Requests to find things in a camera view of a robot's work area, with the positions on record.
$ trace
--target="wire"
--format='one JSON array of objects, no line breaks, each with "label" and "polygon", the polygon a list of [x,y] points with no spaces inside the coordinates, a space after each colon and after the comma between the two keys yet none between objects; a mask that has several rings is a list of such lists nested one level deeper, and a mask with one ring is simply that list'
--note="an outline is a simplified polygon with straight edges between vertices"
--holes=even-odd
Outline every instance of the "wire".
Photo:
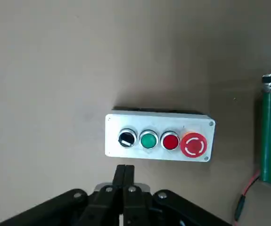
[{"label": "wire", "polygon": [[243,207],[244,207],[244,203],[245,203],[245,198],[246,198],[246,194],[248,192],[248,190],[250,189],[250,187],[259,179],[260,177],[260,171],[258,170],[253,176],[252,178],[249,180],[249,183],[247,184],[247,186],[244,188],[243,193],[241,194],[236,210],[235,210],[235,214],[234,214],[234,226],[238,225],[238,221],[239,218],[241,216]]},{"label": "wire", "polygon": [[243,190],[243,195],[246,196],[249,188],[259,179],[260,176],[260,171],[258,170],[253,176],[252,178],[249,180],[248,185],[245,187],[245,189]]}]

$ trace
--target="emergency stop button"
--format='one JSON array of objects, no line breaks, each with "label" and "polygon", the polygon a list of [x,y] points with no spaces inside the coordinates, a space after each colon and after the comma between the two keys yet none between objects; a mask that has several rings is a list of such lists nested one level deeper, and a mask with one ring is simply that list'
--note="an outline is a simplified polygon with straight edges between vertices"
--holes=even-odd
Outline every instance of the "emergency stop button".
[{"label": "emergency stop button", "polygon": [[207,141],[199,133],[188,133],[181,140],[181,151],[189,158],[197,158],[206,152]]}]

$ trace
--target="green push button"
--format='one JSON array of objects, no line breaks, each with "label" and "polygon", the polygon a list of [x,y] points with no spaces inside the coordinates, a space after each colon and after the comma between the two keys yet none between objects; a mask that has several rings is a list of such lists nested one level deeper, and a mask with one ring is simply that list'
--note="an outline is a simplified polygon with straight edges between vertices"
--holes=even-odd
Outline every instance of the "green push button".
[{"label": "green push button", "polygon": [[151,130],[142,132],[140,136],[140,143],[146,149],[151,149],[158,143],[157,134]]}]

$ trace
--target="selector switch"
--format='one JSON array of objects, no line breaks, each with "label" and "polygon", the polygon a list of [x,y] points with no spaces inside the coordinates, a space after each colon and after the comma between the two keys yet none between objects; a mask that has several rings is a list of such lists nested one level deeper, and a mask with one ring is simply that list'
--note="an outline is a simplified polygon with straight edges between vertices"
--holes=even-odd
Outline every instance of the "selector switch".
[{"label": "selector switch", "polygon": [[123,147],[132,147],[136,142],[136,133],[132,129],[123,129],[118,135],[118,142]]}]

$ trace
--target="screw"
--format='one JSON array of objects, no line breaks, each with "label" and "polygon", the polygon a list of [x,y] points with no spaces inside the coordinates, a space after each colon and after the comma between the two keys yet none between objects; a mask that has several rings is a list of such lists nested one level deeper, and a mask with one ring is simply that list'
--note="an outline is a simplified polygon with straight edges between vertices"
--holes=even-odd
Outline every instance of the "screw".
[{"label": "screw", "polygon": [[79,192],[74,194],[74,198],[75,198],[75,199],[80,198],[81,196],[82,196],[82,194],[79,193]]},{"label": "screw", "polygon": [[106,192],[112,192],[112,187],[108,187],[108,188],[106,188]]},{"label": "screw", "polygon": [[158,197],[159,197],[160,199],[165,199],[165,198],[167,198],[167,194],[164,193],[164,192],[160,192],[160,193],[158,193]]},{"label": "screw", "polygon": [[131,187],[128,188],[128,191],[129,192],[135,192],[136,191],[136,187],[131,186]]}]

